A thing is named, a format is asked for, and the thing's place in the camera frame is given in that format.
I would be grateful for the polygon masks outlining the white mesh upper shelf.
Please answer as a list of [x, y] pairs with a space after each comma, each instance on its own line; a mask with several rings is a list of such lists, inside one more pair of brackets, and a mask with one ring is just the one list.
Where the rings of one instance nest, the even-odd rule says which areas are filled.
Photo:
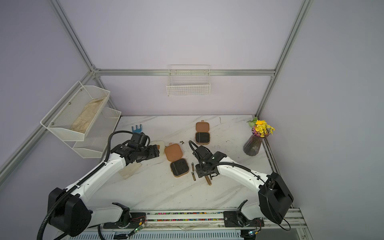
[[[41, 125], [63, 142], [84, 141], [89, 130], [95, 123], [95, 120], [106, 106], [110, 98], [110, 91], [96, 86], [83, 85], [81, 82], [77, 82], [67, 93], [68, 96], [62, 97], [62, 102], [57, 103], [41, 120]], [[105, 98], [105, 100], [86, 133], [82, 134], [71, 131], [71, 125], [81, 114], [85, 105], [91, 100], [99, 98]]]

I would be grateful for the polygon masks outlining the blue yellow toy rake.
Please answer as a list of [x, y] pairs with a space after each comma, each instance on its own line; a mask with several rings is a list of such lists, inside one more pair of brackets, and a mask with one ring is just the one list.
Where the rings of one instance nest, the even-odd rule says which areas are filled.
[[142, 124], [132, 126], [132, 132], [133, 132], [133, 133], [142, 133], [142, 132], [143, 132], [143, 126], [142, 126]]

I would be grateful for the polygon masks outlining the white mesh lower shelf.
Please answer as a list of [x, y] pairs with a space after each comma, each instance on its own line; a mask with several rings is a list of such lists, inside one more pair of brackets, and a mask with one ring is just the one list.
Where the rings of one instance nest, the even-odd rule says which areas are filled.
[[84, 141], [67, 141], [65, 144], [83, 159], [101, 158], [109, 135], [115, 131], [121, 112], [104, 107]]

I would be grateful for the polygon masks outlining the aluminium frame rail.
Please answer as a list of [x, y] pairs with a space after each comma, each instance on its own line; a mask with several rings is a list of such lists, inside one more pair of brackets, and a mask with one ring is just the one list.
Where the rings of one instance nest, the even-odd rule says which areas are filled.
[[270, 69], [96, 69], [95, 76], [274, 76]]

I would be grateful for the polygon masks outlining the brown case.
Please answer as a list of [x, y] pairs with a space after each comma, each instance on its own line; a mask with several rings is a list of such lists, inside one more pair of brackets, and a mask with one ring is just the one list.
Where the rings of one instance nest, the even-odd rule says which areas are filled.
[[183, 151], [179, 144], [170, 144], [165, 147], [165, 155], [170, 162], [171, 172], [174, 177], [179, 178], [190, 171], [188, 162], [183, 157]]
[[210, 143], [210, 125], [208, 122], [200, 121], [196, 123], [195, 142], [199, 145], [207, 145]]

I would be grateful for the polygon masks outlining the cream nail clipper case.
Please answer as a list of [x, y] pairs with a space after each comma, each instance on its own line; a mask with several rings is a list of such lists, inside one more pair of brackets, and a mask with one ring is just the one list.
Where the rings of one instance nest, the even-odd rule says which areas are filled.
[[165, 142], [164, 141], [153, 141], [150, 143], [150, 145], [156, 145], [159, 150], [159, 157], [164, 158], [165, 157]]

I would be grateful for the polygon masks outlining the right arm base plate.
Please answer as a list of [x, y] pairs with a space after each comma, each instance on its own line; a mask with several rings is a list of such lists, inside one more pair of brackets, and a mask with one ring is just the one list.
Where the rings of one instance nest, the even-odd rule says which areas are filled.
[[224, 211], [224, 224], [226, 228], [248, 228], [248, 227], [264, 227], [265, 223], [262, 218], [249, 220], [241, 212]]

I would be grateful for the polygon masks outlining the large brown nail clipper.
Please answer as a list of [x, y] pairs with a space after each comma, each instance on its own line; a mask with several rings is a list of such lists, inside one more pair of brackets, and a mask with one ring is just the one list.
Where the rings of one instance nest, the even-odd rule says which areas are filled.
[[205, 179], [206, 179], [208, 185], [211, 186], [211, 185], [212, 185], [212, 182], [211, 182], [210, 177], [209, 177], [209, 176], [205, 176]]

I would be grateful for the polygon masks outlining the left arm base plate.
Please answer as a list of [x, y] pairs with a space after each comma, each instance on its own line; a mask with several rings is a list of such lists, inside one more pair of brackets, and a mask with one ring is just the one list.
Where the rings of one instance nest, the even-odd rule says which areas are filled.
[[143, 212], [130, 212], [121, 217], [120, 220], [114, 223], [103, 224], [104, 229], [135, 229], [140, 223], [144, 223], [146, 220], [146, 213]]

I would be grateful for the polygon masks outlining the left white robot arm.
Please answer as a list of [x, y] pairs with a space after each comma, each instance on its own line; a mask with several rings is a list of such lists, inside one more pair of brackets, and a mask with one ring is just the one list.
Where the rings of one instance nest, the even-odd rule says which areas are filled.
[[117, 172], [134, 162], [140, 163], [159, 157], [157, 145], [151, 145], [151, 139], [144, 133], [133, 133], [129, 140], [111, 147], [114, 135], [109, 135], [105, 159], [84, 177], [64, 189], [56, 188], [49, 194], [48, 211], [37, 233], [37, 239], [43, 239], [47, 225], [62, 231], [58, 238], [75, 237], [89, 227], [100, 227], [105, 223], [114, 223], [119, 228], [127, 228], [136, 223], [130, 208], [118, 202], [109, 207], [90, 208], [88, 202], [92, 196]]

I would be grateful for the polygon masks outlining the yellow flower bouquet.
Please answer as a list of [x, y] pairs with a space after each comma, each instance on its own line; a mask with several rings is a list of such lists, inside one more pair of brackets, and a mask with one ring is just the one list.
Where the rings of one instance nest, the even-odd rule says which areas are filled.
[[275, 128], [271, 127], [265, 120], [259, 120], [257, 117], [248, 121], [252, 134], [259, 138], [267, 138], [273, 135]]

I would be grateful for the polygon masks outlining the beige cloth glove in shelf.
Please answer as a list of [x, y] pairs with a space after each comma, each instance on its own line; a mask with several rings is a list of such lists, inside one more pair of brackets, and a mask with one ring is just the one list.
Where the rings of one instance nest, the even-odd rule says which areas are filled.
[[101, 108], [101, 105], [104, 100], [105, 98], [93, 99], [89, 103], [87, 103], [84, 109], [82, 110], [81, 114], [71, 125], [70, 130], [85, 134], [87, 129], [90, 127], [94, 117], [96, 116], [97, 112]]

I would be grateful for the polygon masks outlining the dark glass vase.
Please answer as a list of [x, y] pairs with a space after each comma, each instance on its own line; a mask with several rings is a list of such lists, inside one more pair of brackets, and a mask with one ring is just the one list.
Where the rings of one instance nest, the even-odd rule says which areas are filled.
[[243, 146], [243, 151], [248, 156], [256, 156], [261, 148], [263, 139], [256, 135], [251, 135]]

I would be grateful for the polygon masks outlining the white mesh shelf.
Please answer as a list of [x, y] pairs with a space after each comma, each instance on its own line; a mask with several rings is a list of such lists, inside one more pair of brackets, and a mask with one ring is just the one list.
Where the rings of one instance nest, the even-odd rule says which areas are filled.
[[65, 144], [83, 159], [101, 158], [109, 135], [115, 131], [121, 112], [104, 107], [84, 141], [67, 141]]
[[[62, 97], [62, 102], [57, 103], [41, 120], [41, 125], [63, 142], [84, 141], [89, 130], [95, 123], [95, 120], [106, 106], [110, 98], [110, 91], [96, 86], [83, 85], [81, 82], [77, 82], [67, 93], [68, 96]], [[99, 98], [105, 98], [105, 100], [86, 133], [82, 134], [71, 131], [71, 125], [81, 114], [85, 105], [91, 100]]]

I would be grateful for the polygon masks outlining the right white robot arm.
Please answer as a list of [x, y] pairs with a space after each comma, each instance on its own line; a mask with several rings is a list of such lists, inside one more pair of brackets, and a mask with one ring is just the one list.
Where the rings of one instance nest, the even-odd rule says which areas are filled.
[[189, 141], [193, 156], [198, 160], [195, 172], [205, 178], [209, 185], [213, 177], [226, 176], [247, 187], [258, 195], [258, 201], [248, 204], [244, 200], [236, 209], [224, 213], [225, 225], [240, 228], [255, 226], [262, 229], [262, 220], [267, 218], [284, 231], [292, 229], [285, 216], [294, 197], [283, 178], [273, 172], [264, 174], [245, 167], [222, 152], [212, 153], [207, 147]]

